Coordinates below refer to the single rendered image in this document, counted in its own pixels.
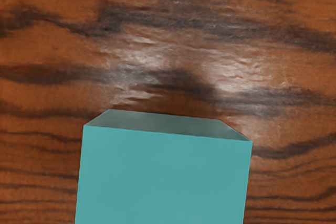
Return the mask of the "teal block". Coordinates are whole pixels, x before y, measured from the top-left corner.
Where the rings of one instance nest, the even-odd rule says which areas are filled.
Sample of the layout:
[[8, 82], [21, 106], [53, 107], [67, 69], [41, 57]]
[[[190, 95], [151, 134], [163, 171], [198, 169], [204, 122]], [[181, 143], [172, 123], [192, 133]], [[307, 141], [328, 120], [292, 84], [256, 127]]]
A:
[[243, 224], [252, 147], [220, 120], [107, 110], [83, 127], [75, 224]]

